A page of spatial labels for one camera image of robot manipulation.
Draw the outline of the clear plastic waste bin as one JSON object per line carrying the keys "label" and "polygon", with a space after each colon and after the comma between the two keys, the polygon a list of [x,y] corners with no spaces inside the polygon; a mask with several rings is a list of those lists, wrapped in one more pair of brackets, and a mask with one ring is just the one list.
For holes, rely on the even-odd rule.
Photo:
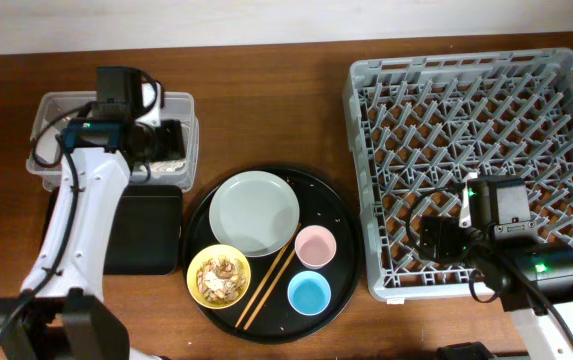
{"label": "clear plastic waste bin", "polygon": [[[30,140],[33,140],[40,130],[60,114],[82,106],[96,99],[95,91],[64,91],[46,93],[39,104],[33,123]],[[185,149],[185,159],[178,161],[156,162],[150,164],[151,178],[145,185],[174,185],[182,192],[189,192],[196,178],[199,157],[199,122],[195,115],[194,99],[186,92],[165,92],[165,106],[159,111],[160,120],[177,120],[181,122],[182,136]],[[61,132],[68,122],[62,119],[54,125],[40,140],[37,155],[41,160],[52,162],[59,153],[55,145],[54,135]],[[29,173],[42,177],[42,185],[47,191],[59,186],[61,167],[43,168],[34,162],[29,154],[26,160]],[[140,167],[131,176],[131,181],[140,182],[146,178],[146,170]]]}

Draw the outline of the black square food-waste tray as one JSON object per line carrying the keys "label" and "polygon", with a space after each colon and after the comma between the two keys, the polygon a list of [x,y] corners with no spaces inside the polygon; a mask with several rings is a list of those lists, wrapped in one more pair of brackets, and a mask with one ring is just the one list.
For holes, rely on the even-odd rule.
{"label": "black square food-waste tray", "polygon": [[106,275],[167,275],[180,250],[182,191],[171,185],[129,185],[114,217]]}

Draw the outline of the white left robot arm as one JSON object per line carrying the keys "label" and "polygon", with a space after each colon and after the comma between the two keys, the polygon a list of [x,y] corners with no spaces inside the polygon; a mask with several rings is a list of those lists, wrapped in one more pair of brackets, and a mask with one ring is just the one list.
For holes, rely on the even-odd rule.
{"label": "white left robot arm", "polygon": [[0,298],[9,359],[143,359],[103,303],[112,224],[134,166],[178,160],[177,120],[75,118],[55,137],[61,181],[40,254],[18,296]]}

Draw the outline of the blue plastic cup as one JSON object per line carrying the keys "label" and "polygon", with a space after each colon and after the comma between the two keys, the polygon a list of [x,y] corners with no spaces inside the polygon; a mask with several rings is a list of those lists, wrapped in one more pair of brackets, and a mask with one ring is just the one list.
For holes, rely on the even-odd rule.
{"label": "blue plastic cup", "polygon": [[321,314],[330,304],[332,292],[326,278],[315,271],[302,271],[295,275],[287,287],[291,307],[304,316]]}

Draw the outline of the grey plastic dishwasher rack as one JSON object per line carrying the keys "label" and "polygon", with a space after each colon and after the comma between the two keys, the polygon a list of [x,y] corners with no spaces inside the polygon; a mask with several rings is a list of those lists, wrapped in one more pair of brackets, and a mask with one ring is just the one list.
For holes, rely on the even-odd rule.
{"label": "grey plastic dishwasher rack", "polygon": [[405,222],[457,215],[444,187],[472,172],[524,179],[540,240],[573,248],[573,50],[359,60],[343,104],[376,300],[485,293],[468,268],[421,259]]}

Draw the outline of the pale green plate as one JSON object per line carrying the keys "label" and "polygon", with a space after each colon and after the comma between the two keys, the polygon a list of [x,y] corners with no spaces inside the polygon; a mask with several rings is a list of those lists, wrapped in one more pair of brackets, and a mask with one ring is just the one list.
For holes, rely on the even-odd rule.
{"label": "pale green plate", "polygon": [[300,205],[291,185],[266,171],[245,171],[225,180],[209,207],[215,238],[246,257],[281,250],[294,235],[299,219]]}

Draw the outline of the food scraps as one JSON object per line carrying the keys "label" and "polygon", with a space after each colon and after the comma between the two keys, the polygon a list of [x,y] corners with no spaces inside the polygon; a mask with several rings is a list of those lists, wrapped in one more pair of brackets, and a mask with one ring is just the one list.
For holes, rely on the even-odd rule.
{"label": "food scraps", "polygon": [[219,256],[201,266],[196,282],[199,293],[208,303],[227,305],[242,295],[246,275],[241,261]]}

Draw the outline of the pink plastic cup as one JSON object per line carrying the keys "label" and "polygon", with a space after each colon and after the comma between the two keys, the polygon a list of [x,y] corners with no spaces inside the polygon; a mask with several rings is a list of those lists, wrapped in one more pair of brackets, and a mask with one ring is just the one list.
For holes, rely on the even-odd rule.
{"label": "pink plastic cup", "polygon": [[320,225],[310,225],[297,234],[295,251],[306,268],[318,270],[333,260],[337,243],[330,230]]}

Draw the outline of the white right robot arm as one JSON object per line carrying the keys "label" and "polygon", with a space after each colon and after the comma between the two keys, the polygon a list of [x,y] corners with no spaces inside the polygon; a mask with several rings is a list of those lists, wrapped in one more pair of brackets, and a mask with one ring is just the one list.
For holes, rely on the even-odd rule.
{"label": "white right robot arm", "polygon": [[529,221],[462,228],[424,216],[420,249],[442,264],[463,263],[471,297],[501,302],[532,359],[573,359],[573,248],[540,243]]}

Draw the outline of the yellow bowl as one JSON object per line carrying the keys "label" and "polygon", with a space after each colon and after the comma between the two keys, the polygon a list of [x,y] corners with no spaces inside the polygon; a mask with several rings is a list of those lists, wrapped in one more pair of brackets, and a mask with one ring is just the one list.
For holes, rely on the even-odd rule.
{"label": "yellow bowl", "polygon": [[239,302],[250,286],[248,259],[229,245],[211,245],[190,261],[185,280],[191,297],[201,306],[221,310]]}

